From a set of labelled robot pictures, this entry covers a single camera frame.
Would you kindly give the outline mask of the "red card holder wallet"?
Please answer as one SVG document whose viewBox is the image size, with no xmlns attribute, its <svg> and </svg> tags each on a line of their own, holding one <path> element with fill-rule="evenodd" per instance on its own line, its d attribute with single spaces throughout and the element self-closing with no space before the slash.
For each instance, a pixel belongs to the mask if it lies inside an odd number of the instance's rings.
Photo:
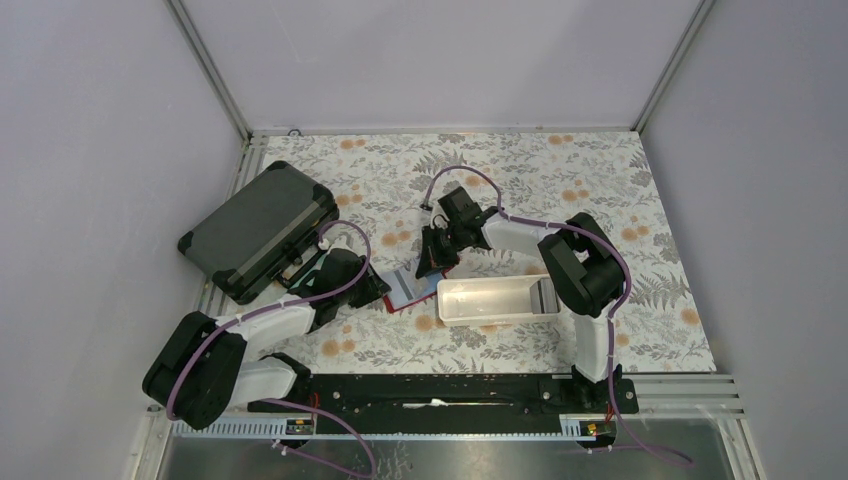
<svg viewBox="0 0 848 480">
<path fill-rule="evenodd" d="M 390 291 L 383 296 L 384 305 L 390 314 L 425 302 L 437 295 L 437 286 L 447 278 L 452 267 L 443 269 L 425 277 L 417 278 L 417 262 L 407 262 L 395 270 L 380 272 L 380 278 L 389 286 Z"/>
</svg>

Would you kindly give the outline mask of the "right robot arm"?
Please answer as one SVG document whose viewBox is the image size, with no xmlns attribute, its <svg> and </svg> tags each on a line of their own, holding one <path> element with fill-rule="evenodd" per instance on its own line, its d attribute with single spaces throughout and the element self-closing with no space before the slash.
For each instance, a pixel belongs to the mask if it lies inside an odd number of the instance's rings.
<svg viewBox="0 0 848 480">
<path fill-rule="evenodd" d="M 622 255 L 596 220 L 585 212 L 565 223 L 547 223 L 482 208 L 457 187 L 438 200 L 443 226 L 422 229 L 417 278 L 450 269 L 469 248 L 508 250 L 541 259 L 559 301 L 575 315 L 577 354 L 583 377 L 573 386 L 575 402 L 597 412 L 613 398 L 607 379 L 615 369 L 609 321 L 630 294 L 632 278 Z"/>
</svg>

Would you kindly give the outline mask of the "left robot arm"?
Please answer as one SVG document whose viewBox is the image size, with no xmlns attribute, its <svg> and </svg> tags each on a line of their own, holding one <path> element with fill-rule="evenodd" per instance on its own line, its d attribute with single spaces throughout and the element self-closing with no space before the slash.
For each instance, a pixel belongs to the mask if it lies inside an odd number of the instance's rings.
<svg viewBox="0 0 848 480">
<path fill-rule="evenodd" d="M 366 256 L 328 250 L 298 271 L 275 302 L 229 317 L 201 311 L 184 316 L 148 369 L 142 390 L 170 419 L 195 429 L 228 409 L 266 399 L 299 410 L 313 398 L 309 368 L 283 353 L 254 356 L 320 329 L 343 306 L 362 308 L 390 291 Z"/>
</svg>

